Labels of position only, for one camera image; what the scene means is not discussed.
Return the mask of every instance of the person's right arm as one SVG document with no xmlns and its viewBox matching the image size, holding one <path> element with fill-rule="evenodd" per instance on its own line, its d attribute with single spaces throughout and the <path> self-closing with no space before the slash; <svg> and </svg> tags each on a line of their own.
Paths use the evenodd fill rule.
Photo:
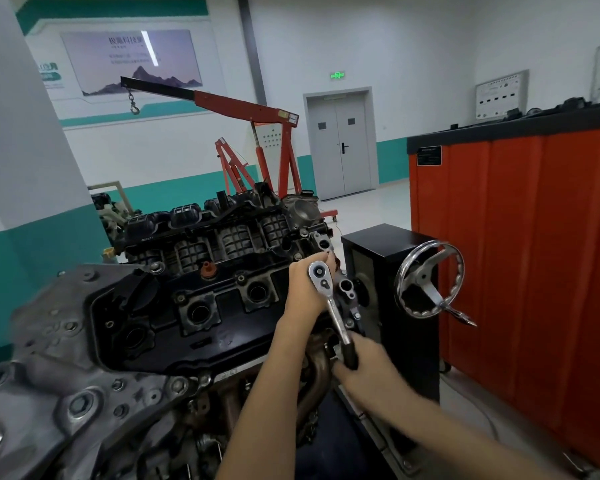
<svg viewBox="0 0 600 480">
<path fill-rule="evenodd" d="M 477 480 L 567 479 L 451 418 L 417 395 L 391 363 L 384 347 L 352 333 L 360 360 L 357 371 L 340 361 L 333 373 L 367 411 Z"/>
</svg>

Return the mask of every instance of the door frame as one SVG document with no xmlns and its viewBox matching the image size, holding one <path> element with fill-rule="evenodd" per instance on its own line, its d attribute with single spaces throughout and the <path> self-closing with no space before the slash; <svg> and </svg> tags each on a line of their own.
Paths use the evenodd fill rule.
<svg viewBox="0 0 600 480">
<path fill-rule="evenodd" d="M 369 154 L 369 169 L 371 171 L 371 189 L 376 189 L 380 186 L 379 175 L 378 175 L 378 154 L 376 147 L 376 119 L 374 116 L 374 99 L 371 90 L 371 86 L 366 88 L 356 89 L 338 89 L 336 91 L 324 91 L 320 93 L 305 93 L 303 94 L 304 101 L 304 117 L 307 124 L 307 133 L 309 136 L 309 150 L 314 155 L 314 149 L 316 143 L 313 140 L 313 132 L 309 128 L 309 103 L 311 100 L 321 100 L 325 96 L 338 96 L 338 95 L 362 95 L 365 104 L 365 128 L 367 130 L 367 147 Z M 320 196 L 320 189 L 316 188 L 318 196 Z"/>
</svg>

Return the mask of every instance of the chain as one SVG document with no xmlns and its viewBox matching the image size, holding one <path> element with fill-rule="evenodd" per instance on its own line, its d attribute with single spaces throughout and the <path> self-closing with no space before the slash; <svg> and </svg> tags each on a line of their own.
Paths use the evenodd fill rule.
<svg viewBox="0 0 600 480">
<path fill-rule="evenodd" d="M 134 100 L 134 95 L 131 92 L 131 89 L 127 88 L 127 90 L 129 91 L 129 101 L 131 101 L 131 113 L 137 116 L 140 114 L 140 108 L 136 106 L 136 101 Z"/>
</svg>

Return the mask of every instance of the black label plate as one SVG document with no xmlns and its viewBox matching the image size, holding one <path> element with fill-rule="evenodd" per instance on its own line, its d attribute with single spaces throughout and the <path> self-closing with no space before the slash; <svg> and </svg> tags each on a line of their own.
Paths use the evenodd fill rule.
<svg viewBox="0 0 600 480">
<path fill-rule="evenodd" d="M 442 146 L 423 146 L 418 149 L 418 166 L 442 165 Z"/>
</svg>

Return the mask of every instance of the gray double door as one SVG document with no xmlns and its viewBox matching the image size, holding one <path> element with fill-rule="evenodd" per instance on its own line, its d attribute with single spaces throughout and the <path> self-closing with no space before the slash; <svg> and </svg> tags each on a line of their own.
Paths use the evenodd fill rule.
<svg viewBox="0 0 600 480">
<path fill-rule="evenodd" d="M 307 101 L 315 186 L 321 200 L 372 188 L 363 95 Z"/>
</svg>

